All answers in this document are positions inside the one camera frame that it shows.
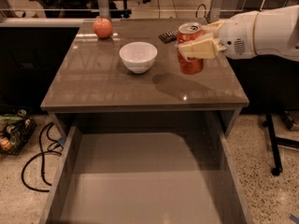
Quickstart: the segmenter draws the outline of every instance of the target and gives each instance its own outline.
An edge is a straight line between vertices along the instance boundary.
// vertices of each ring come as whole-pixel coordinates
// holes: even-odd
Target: red apple
[[[93,31],[99,38],[108,38],[112,35],[112,23],[105,18],[96,19],[93,23]]]

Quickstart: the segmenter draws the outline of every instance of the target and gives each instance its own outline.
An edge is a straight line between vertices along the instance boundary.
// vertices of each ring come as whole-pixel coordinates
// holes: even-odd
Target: red soda can
[[[196,21],[184,23],[180,25],[178,28],[177,43],[180,44],[186,41],[194,40],[199,35],[202,35],[203,33],[204,31],[201,30],[200,23]],[[203,59],[188,57],[186,60],[180,54],[179,50],[178,50],[178,62],[180,65],[180,72],[187,75],[193,75],[199,73],[204,68]]]

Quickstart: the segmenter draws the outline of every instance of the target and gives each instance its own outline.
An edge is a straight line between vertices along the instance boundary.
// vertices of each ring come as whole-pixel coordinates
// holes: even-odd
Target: open drawer
[[[250,223],[217,114],[78,115],[40,223]]]

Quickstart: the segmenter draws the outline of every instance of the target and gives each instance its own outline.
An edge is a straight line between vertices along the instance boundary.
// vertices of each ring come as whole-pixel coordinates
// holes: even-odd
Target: robotic arm
[[[203,59],[215,58],[223,51],[231,59],[277,55],[299,62],[298,17],[299,6],[237,14],[203,26],[203,37],[179,44],[178,49],[185,57]]]

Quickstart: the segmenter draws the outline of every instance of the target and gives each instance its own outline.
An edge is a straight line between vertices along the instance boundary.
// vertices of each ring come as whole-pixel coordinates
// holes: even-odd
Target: bowl
[[[123,64],[137,74],[148,71],[156,61],[157,54],[155,46],[147,42],[132,42],[120,50]]]

